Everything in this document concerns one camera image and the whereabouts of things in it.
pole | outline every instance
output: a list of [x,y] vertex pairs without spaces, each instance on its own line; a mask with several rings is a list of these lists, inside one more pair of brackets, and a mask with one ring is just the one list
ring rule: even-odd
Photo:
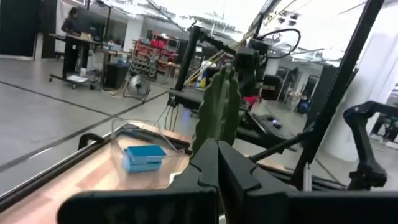
[[263,20],[264,20],[264,13],[262,13],[260,15],[259,22],[258,22],[257,27],[256,27],[256,31],[253,34],[254,38],[256,38],[259,35]]
[[191,64],[192,58],[195,56],[197,41],[199,40],[200,32],[200,27],[198,26],[193,26],[191,28],[187,49],[185,50],[184,58],[180,66],[180,73],[178,74],[178,80],[175,84],[175,90],[177,91],[182,91],[182,88],[184,87],[184,82],[188,74],[189,65]]
[[338,68],[332,88],[328,93],[325,103],[320,110],[314,125],[313,136],[308,140],[303,153],[298,160],[291,183],[298,190],[303,189],[303,171],[306,164],[311,164],[319,145],[328,129],[331,119],[347,89],[347,83],[351,80],[354,67],[363,49],[366,39],[372,29],[374,21],[379,14],[384,0],[368,0],[356,25],[351,40],[347,46],[343,59]]
[[109,21],[111,20],[111,10],[112,10],[112,7],[111,7],[111,6],[107,6],[107,7],[108,7],[108,17],[106,18],[106,24],[105,24],[105,31],[104,31],[103,41],[106,41],[106,38],[108,37]]
[[160,12],[164,17],[167,18],[167,20],[169,20],[172,24],[174,24],[175,26],[177,26],[182,32],[187,33],[187,31],[181,27],[178,23],[174,22],[174,20],[166,15],[166,13],[164,13],[159,6],[156,5],[156,3],[153,0],[146,0],[153,8],[155,8],[156,11]]

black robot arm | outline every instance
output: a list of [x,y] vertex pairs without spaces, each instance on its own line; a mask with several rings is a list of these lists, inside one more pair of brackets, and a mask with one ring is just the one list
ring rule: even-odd
[[368,119],[375,113],[398,116],[398,108],[367,101],[361,105],[348,108],[344,112],[344,120],[351,128],[359,156],[357,171],[351,172],[352,179],[349,190],[370,190],[371,187],[383,187],[387,182],[387,173],[376,161],[366,131]]
[[228,47],[222,41],[219,41],[219,40],[216,40],[216,39],[214,39],[212,37],[209,37],[203,31],[201,31],[199,40],[208,42],[209,44],[215,46],[218,50],[224,50],[225,52],[227,52],[227,53],[229,53],[231,55],[236,55],[236,51],[234,49],[232,49],[231,47]]

concrete floor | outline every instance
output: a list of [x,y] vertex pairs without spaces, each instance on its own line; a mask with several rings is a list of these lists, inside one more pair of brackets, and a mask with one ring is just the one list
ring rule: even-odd
[[[48,82],[49,73],[60,74],[62,62],[43,60],[25,62],[0,59],[0,171],[5,164],[13,165],[0,172],[0,195],[23,181],[61,161],[77,150],[79,137],[91,132],[104,135],[111,130],[111,120],[144,119],[157,120],[166,106],[167,91],[164,85],[153,85],[150,101],[140,105],[131,98],[115,98],[88,88],[72,90],[58,80]],[[305,118],[275,102],[263,102],[254,107],[257,114],[277,114],[293,136],[302,130]],[[163,125],[165,116],[160,119]],[[189,110],[178,110],[175,130],[186,135],[194,134],[196,116]],[[255,154],[263,149],[248,142],[237,140],[234,147],[246,154]],[[41,152],[28,160],[32,152]],[[286,151],[282,155],[268,157],[294,168],[301,152]],[[398,151],[376,150],[375,155],[389,173],[384,189],[398,188]],[[312,164],[313,173],[327,179],[337,179],[347,184],[348,173],[355,170],[356,163],[344,162],[319,152]]]

green cactus toy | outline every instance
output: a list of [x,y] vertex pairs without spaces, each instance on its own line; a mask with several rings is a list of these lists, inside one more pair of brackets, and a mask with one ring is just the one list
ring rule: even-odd
[[232,145],[239,125],[241,96],[233,69],[223,67],[205,90],[200,104],[192,151],[195,154],[208,138]]

tabletop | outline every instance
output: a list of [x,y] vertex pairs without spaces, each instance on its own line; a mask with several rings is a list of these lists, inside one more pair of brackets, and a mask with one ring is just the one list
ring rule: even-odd
[[73,38],[73,39],[76,39],[76,40],[80,40],[80,41],[84,41],[84,42],[91,43],[91,44],[96,44],[96,45],[101,45],[102,44],[102,43],[97,42],[97,41],[88,40],[86,38],[81,38],[81,37],[78,37],[78,36],[75,36],[75,35],[70,35],[70,34],[67,34],[65,37],[70,37],[70,38]]
[[[142,129],[155,133],[159,129],[144,123],[134,123]],[[190,142],[191,137],[171,131],[163,131],[165,136]],[[163,161],[157,172],[126,174],[121,166],[121,149],[128,146],[146,145],[138,139],[119,136],[119,146],[110,142],[101,149],[83,159],[77,165],[51,180],[34,193],[0,214],[0,223],[57,223],[57,211],[61,204],[70,196],[84,190],[137,190],[165,189],[170,183],[170,175],[182,172],[189,163],[189,156],[178,153],[169,147],[162,146],[166,154],[174,156]],[[283,169],[281,164],[262,161],[267,166]]]
[[121,56],[124,56],[124,55],[131,56],[132,55],[131,52],[120,52],[117,50],[108,50],[108,49],[103,49],[103,48],[100,48],[97,51],[106,53],[106,54],[110,54],[110,55],[121,55]]

